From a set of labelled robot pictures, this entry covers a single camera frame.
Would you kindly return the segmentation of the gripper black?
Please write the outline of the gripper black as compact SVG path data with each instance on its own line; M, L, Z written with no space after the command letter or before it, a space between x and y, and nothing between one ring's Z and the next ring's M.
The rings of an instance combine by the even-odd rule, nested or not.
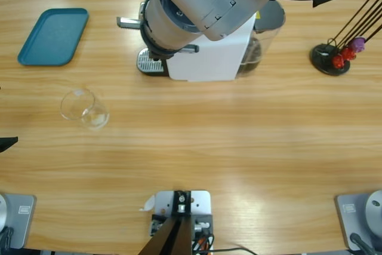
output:
M154 60L168 60L177 53L198 53L192 44L199 29L172 0L144 0L137 19L117 17L120 28L138 30Z

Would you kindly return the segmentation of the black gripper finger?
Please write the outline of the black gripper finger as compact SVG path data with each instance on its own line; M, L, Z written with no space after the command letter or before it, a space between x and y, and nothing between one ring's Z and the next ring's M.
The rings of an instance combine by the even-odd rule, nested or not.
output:
M0 138L0 153L6 151L17 142L18 142L18 137L1 137Z

